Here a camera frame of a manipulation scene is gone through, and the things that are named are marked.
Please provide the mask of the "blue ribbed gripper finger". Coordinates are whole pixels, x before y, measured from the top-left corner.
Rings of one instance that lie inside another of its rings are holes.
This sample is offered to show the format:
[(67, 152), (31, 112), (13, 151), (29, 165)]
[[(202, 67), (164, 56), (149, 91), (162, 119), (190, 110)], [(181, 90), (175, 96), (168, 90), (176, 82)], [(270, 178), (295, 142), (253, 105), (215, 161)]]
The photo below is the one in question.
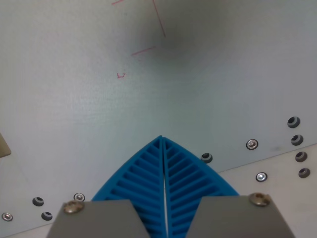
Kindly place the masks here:
[(206, 159), (163, 138), (170, 238), (294, 237), (268, 194), (239, 195)]
[(48, 237), (165, 238), (163, 142), (144, 146), (91, 201), (64, 204)]

